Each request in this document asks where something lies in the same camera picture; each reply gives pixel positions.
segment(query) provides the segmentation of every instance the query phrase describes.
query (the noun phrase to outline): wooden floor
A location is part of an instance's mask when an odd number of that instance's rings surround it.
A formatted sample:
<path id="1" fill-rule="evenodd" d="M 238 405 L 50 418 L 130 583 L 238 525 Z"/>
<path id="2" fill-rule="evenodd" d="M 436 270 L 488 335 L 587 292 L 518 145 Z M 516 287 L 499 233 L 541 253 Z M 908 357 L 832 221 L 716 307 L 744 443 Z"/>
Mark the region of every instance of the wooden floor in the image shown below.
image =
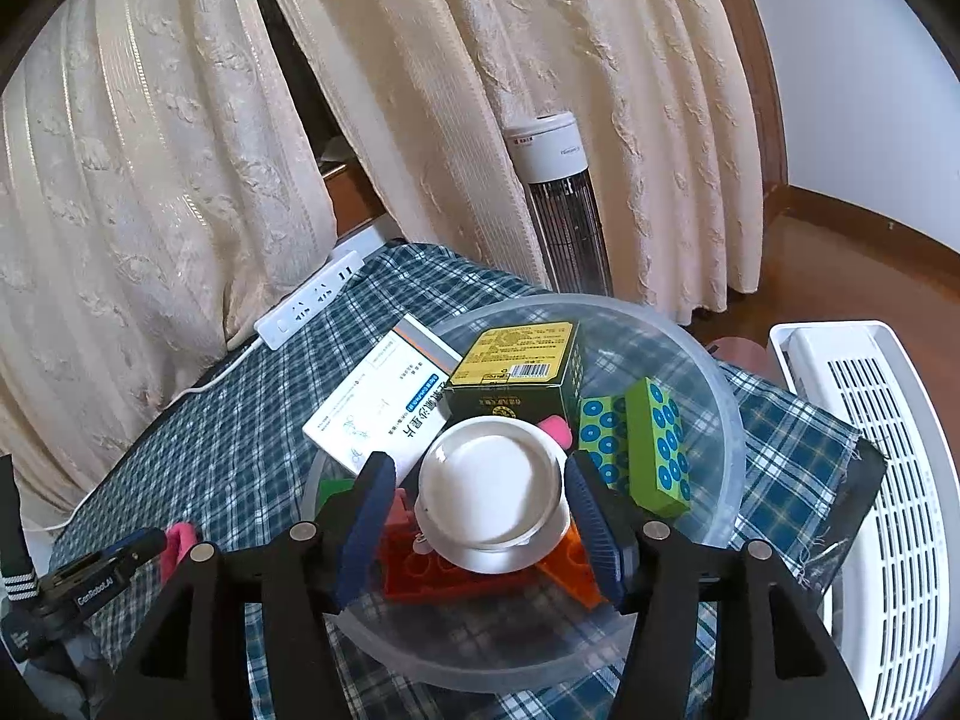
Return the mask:
<path id="1" fill-rule="evenodd" d="M 894 329 L 920 373 L 956 464 L 960 460 L 960 290 L 950 283 L 949 274 L 945 278 L 931 275 L 909 247 L 912 257 L 889 241 L 864 240 L 859 230 L 838 233 L 798 218 L 803 215 L 787 211 L 770 223 L 760 290 L 755 295 L 735 295 L 725 314 L 695 317 L 688 330 L 701 343 L 741 336 L 766 346 L 770 327 L 779 322 L 880 319 Z"/>

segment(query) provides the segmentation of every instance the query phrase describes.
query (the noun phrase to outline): power strip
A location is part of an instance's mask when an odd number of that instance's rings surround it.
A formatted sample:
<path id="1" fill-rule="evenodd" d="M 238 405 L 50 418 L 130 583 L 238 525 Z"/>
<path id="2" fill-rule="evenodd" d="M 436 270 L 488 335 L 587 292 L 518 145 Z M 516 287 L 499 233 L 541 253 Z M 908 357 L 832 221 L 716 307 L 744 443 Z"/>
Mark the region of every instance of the power strip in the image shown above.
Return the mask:
<path id="1" fill-rule="evenodd" d="M 294 293 L 253 324 L 253 329 L 264 343 L 276 351 L 283 346 L 326 304 L 340 294 L 344 284 L 363 268 L 363 257 L 348 251 L 342 257 L 324 265 Z"/>

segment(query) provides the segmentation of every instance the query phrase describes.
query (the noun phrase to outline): curtain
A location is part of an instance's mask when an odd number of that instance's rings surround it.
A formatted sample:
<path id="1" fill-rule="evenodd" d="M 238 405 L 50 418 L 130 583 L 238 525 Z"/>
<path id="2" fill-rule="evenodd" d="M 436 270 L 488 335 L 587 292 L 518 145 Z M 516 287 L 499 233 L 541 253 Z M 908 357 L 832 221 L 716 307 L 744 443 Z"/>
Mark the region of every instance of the curtain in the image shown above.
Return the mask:
<path id="1" fill-rule="evenodd" d="M 687 323 L 757 288 L 760 148 L 720 0 L 279 1 L 408 237 L 541 280 L 500 132 L 569 109 L 618 298 Z"/>
<path id="2" fill-rule="evenodd" d="M 255 0 L 68 0 L 0 116 L 0 451 L 68 511 L 335 220 Z"/>

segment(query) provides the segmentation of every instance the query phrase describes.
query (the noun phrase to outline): white bowl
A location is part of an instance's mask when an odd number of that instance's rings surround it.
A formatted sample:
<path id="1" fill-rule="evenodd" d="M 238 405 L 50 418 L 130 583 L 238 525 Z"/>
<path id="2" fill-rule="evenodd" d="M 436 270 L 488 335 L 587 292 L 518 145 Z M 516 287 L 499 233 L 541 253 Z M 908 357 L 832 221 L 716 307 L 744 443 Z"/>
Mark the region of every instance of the white bowl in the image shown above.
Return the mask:
<path id="1" fill-rule="evenodd" d="M 565 452 L 538 427 L 505 416 L 454 425 L 427 450 L 416 521 L 442 557 L 501 574 L 546 557 L 570 524 Z"/>

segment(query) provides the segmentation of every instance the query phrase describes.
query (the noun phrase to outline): green object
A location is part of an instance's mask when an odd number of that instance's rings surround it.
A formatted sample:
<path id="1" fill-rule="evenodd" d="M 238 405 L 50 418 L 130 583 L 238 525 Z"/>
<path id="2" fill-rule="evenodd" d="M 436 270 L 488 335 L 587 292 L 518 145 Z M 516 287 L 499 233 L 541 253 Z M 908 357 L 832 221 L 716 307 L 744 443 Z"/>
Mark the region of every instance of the green object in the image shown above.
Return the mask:
<path id="1" fill-rule="evenodd" d="M 576 431 L 584 378 L 581 335 L 576 322 L 482 333 L 443 391 L 453 422 L 497 415 L 536 424 L 558 415 Z"/>
<path id="2" fill-rule="evenodd" d="M 611 490 L 628 493 L 627 408 L 622 395 L 580 399 L 577 448 L 590 453 L 594 466 Z"/>
<path id="3" fill-rule="evenodd" d="M 625 398 L 631 498 L 659 517 L 679 517 L 690 509 L 690 478 L 673 394 L 661 382 L 645 378 Z"/>
<path id="4" fill-rule="evenodd" d="M 320 513 L 320 509 L 323 509 L 323 504 L 328 502 L 331 495 L 343 493 L 352 487 L 352 479 L 325 479 L 323 482 L 320 482 L 320 488 L 317 490 L 317 510 L 314 512 L 314 517 Z"/>

